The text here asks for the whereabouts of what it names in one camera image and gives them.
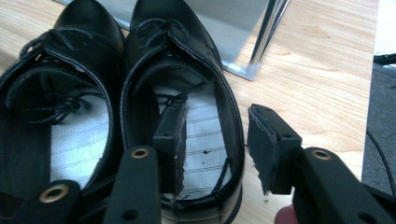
black wire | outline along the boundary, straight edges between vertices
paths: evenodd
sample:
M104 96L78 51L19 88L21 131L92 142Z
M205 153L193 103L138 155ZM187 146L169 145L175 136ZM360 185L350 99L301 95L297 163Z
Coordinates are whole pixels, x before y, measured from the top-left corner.
M370 139L373 141L373 143L374 143L379 155L381 156L382 162L384 162L385 169L387 170L387 173L388 173L390 189L392 190L393 197L396 198L396 185L395 185L395 182L393 180L392 171L390 170L387 158L385 158L384 151L382 150L381 146L378 144L378 142L375 140L375 138L373 137L373 135L370 133L370 131L368 129L366 130L366 133L370 137Z

shoe tongue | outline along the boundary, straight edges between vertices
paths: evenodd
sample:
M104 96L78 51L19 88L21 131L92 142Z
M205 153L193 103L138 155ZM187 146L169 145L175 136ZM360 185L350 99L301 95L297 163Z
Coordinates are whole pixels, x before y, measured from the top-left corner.
M28 70L21 75L15 75L18 77L8 89L6 107L14 107L20 101L28 105L40 105L40 102L45 101L42 94L45 91L67 94L78 85L92 85L82 69L50 55L37 56ZM23 99L26 97L31 98L30 103L27 99Z

black leather shoe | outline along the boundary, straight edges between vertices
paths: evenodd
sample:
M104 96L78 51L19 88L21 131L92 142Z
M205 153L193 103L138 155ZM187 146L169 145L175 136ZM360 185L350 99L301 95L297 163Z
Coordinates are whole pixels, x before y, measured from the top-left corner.
M0 191L82 188L119 166L123 35L96 1L66 7L0 79Z
M205 27L182 0L139 0L125 50L123 143L159 151L163 216L230 223L242 198L243 130Z

gray floor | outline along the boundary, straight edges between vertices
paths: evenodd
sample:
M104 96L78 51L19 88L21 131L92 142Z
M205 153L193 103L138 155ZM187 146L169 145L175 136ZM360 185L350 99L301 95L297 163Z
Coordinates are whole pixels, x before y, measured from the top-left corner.
M396 0L379 0L375 55L396 53ZM396 182L396 67L374 64L361 181L389 195Z
M396 182L396 68L374 64L367 130L380 146ZM366 135L362 182L392 195L389 175L374 142Z

shoe lace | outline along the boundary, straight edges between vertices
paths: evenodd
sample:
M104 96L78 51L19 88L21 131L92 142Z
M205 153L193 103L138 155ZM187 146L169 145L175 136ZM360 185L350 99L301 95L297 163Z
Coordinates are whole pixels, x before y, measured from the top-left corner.
M49 97L54 102L54 106L26 108L20 111L20 115L28 123L56 125L61 123L71 113L76 113L81 108L81 98L84 96L95 96L105 99L103 94L95 91L88 91L87 88L76 92L73 95L67 95L55 91L44 91L44 96ZM29 115L43 114L43 119L32 119Z

